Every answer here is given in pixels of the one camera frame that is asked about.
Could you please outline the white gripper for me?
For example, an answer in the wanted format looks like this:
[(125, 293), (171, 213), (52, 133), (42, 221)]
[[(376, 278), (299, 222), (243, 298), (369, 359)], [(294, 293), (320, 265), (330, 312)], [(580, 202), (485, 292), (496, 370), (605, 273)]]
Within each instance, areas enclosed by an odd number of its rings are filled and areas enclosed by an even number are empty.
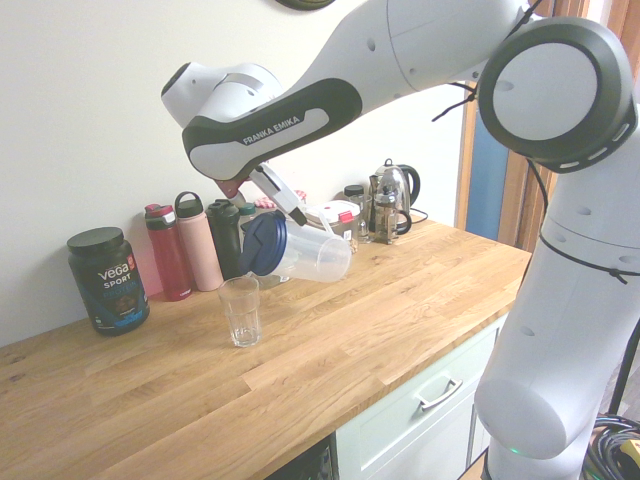
[(307, 223), (300, 197), (269, 165), (260, 163), (251, 171), (250, 179), (280, 210), (293, 217), (299, 226)]

